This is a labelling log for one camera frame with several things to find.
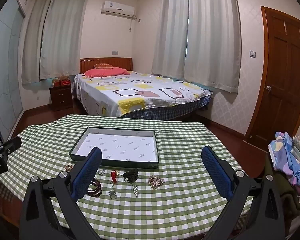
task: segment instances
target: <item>blue fabric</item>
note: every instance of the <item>blue fabric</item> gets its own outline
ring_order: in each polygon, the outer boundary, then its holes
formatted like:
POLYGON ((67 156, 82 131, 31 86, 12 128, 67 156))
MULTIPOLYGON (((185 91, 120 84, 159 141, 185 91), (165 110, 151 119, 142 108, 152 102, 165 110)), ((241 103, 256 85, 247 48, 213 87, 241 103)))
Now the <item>blue fabric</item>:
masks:
POLYGON ((293 141, 287 132, 276 133, 276 140, 272 141, 269 146, 269 152, 274 164, 274 169, 283 171, 290 182, 297 189, 300 195, 300 162, 291 153, 293 149, 293 141))
POLYGON ((208 108, 211 97, 202 97, 191 103, 180 104, 170 107, 156 107, 130 112, 121 116, 122 118, 146 119, 146 120, 172 120, 189 114, 199 108, 208 108))

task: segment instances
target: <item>box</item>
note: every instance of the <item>box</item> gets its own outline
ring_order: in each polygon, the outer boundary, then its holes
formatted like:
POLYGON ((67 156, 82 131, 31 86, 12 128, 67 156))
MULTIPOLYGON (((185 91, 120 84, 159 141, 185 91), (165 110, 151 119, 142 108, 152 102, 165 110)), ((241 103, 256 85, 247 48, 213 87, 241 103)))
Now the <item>box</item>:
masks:
POLYGON ((71 85, 71 81, 70 80, 63 80, 60 81, 61 86, 66 86, 66 85, 71 85))
POLYGON ((60 86, 59 79, 58 79, 58 78, 53 79, 53 80, 52 80, 52 84, 53 84, 54 87, 60 86))
POLYGON ((156 169, 159 165, 153 130, 87 127, 69 155, 72 160, 81 161, 93 147, 101 149, 103 166, 156 169))

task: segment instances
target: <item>ring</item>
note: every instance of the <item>ring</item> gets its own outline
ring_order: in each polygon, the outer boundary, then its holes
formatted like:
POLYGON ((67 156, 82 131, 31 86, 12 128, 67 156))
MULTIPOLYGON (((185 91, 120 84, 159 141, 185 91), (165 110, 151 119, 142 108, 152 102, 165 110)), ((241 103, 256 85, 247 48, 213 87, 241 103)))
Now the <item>ring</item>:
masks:
POLYGON ((111 199, 116 199, 117 198, 117 193, 113 189, 111 189, 109 191, 109 193, 110 193, 110 198, 111 199))
POLYGON ((101 176, 102 176, 103 174, 105 174, 105 172, 106 172, 105 170, 99 170, 99 171, 98 171, 99 175, 101 175, 101 176))

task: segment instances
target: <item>wooden nightstand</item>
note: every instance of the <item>wooden nightstand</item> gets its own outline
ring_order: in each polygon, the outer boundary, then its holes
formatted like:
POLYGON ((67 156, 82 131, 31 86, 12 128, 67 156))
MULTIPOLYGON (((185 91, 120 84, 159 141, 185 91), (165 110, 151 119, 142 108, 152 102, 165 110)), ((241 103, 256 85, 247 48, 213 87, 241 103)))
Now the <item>wooden nightstand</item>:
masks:
POLYGON ((71 85, 51 87, 50 95, 53 110, 72 108, 71 85))

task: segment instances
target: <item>plaid bed skirt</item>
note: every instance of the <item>plaid bed skirt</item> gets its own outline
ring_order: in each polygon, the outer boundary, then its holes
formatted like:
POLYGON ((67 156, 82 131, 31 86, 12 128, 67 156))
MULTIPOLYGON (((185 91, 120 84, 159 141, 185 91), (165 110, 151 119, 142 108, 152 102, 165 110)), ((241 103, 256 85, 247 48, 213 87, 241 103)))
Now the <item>plaid bed skirt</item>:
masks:
POLYGON ((145 120, 172 120, 183 116, 185 114, 189 114, 197 109, 202 107, 208 107, 211 97, 206 96, 202 97, 197 101, 180 104, 176 106, 170 107, 155 107, 142 109, 134 112, 130 112, 121 116, 122 118, 133 118, 133 119, 145 119, 145 120))

